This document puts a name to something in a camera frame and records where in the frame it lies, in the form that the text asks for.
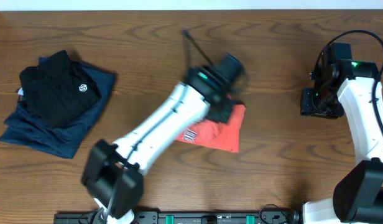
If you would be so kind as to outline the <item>red t-shirt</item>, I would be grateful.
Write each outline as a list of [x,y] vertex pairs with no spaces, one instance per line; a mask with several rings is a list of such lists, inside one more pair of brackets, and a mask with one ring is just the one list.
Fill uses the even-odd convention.
[[233,112],[227,124],[204,119],[181,132],[176,140],[196,146],[239,152],[240,130],[245,112],[246,106],[241,102],[241,105],[233,107]]

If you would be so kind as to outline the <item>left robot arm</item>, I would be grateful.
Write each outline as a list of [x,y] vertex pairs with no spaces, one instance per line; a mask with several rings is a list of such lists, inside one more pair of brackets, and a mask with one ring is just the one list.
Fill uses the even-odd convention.
[[136,129],[112,144],[99,140],[91,149],[81,183],[99,208],[90,223],[131,223],[144,193],[144,177],[182,131],[222,105],[244,71],[226,54],[217,65],[190,67],[166,101]]

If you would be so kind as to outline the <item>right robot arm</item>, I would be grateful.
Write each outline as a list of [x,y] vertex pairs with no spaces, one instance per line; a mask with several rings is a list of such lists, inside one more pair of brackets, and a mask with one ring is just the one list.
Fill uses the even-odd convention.
[[374,62],[354,60],[351,46],[332,43],[302,91],[300,113],[337,119],[345,116],[356,165],[324,200],[307,202],[303,223],[383,223],[383,98]]

